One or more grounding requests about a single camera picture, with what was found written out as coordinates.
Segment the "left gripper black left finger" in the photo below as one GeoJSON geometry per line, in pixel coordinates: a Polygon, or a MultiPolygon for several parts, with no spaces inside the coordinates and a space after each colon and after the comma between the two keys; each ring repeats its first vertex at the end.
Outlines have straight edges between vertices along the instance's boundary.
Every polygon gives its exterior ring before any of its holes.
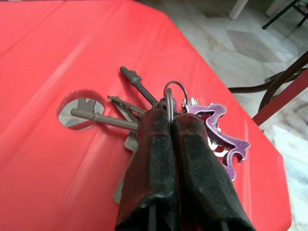
{"type": "Polygon", "coordinates": [[[116,231],[178,231],[178,179],[170,125],[159,108],[138,124],[138,150],[126,170],[116,231]]]}

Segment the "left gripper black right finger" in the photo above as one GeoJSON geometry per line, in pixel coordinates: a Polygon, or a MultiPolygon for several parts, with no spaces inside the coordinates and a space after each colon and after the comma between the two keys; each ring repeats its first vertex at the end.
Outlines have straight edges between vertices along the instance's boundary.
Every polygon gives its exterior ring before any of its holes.
{"type": "Polygon", "coordinates": [[[226,170],[209,148],[203,121],[194,114],[172,124],[182,212],[202,231],[254,231],[226,170]]]}

